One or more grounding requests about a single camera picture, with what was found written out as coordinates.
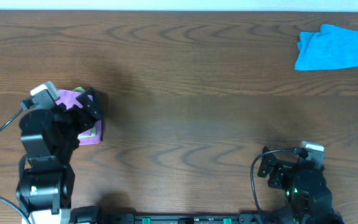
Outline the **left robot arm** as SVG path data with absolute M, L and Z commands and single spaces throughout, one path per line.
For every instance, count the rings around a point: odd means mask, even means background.
M 45 88 L 21 101 L 21 142 L 26 151 L 19 165 L 16 197 L 30 223 L 69 223 L 75 173 L 70 165 L 79 134 L 103 118 L 94 88 L 76 97 L 77 105 L 57 104 L 56 90 Z

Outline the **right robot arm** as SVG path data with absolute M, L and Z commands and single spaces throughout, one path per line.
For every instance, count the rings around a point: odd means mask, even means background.
M 324 147 L 308 141 L 288 149 L 262 149 L 250 168 L 252 193 L 262 223 L 344 223 L 333 209 L 333 195 L 323 175 L 323 159 Z M 286 205 L 266 215 L 255 191 L 254 166 L 258 160 L 261 163 L 257 175 L 268 177 L 269 187 L 285 193 Z

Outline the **purple microfiber cloth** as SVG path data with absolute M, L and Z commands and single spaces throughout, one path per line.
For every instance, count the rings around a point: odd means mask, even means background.
M 77 87 L 74 90 L 58 90 L 60 99 L 56 101 L 56 104 L 63 103 L 67 109 L 72 108 L 76 105 L 79 108 L 82 108 L 83 105 L 76 99 L 77 96 L 85 92 L 85 89 L 82 87 Z

